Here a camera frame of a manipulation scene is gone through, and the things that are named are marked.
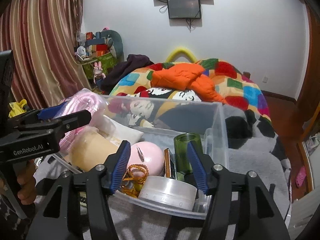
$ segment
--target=orange jacket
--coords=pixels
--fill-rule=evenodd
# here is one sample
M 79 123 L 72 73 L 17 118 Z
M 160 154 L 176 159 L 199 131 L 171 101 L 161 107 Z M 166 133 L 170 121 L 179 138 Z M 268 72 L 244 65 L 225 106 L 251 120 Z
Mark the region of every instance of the orange jacket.
M 198 64 L 178 63 L 169 69 L 154 71 L 151 87 L 192 89 L 202 101 L 226 104 L 224 97 L 215 91 L 213 81 L 202 74 L 204 71 L 205 69 Z

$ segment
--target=pink jump rope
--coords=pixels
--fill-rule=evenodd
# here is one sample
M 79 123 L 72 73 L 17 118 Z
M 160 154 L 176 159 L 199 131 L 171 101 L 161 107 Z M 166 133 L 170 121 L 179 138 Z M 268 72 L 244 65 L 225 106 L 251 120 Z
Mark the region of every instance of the pink jump rope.
M 77 92 L 71 100 L 66 104 L 64 109 L 58 113 L 55 118 L 72 114 L 81 110 L 88 110 L 91 113 L 90 126 L 95 126 L 99 118 L 103 115 L 106 109 L 106 101 L 102 96 L 91 92 L 88 89 L 82 89 Z M 83 130 L 84 127 L 65 133 L 64 138 L 60 140 L 60 149 L 69 151 L 76 135 Z

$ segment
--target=pink shoe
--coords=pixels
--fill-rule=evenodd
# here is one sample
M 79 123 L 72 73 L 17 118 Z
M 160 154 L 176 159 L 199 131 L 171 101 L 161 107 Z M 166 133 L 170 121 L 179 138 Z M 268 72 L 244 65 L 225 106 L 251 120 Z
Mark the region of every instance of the pink shoe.
M 301 187 L 305 178 L 307 176 L 307 173 L 306 173 L 306 168 L 304 166 L 302 166 L 299 170 L 299 173 L 296 177 L 296 186 L 297 187 Z

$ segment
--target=wooden floor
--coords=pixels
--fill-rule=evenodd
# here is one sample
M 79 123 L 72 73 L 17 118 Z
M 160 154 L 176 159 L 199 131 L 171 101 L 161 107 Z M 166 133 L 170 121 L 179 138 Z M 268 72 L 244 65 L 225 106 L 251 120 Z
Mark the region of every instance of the wooden floor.
M 303 120 L 293 102 L 286 100 L 266 97 L 272 125 L 282 141 L 286 155 L 291 162 L 291 182 L 292 182 L 292 200 L 300 199 L 305 195 L 306 183 L 297 188 L 295 178 L 299 169 L 303 166 L 302 157 L 297 149 L 297 142 L 302 135 Z

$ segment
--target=pink round object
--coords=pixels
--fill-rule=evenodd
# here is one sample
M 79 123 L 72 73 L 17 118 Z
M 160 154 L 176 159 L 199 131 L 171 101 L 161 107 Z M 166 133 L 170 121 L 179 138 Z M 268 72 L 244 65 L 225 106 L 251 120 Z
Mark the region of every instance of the pink round object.
M 138 149 L 142 152 L 142 158 L 139 156 Z M 133 164 L 144 164 L 147 166 L 150 176 L 161 176 L 164 171 L 164 153 L 154 143 L 151 142 L 138 142 L 131 146 L 131 155 L 128 166 Z M 141 171 L 134 171 L 135 177 L 143 176 Z

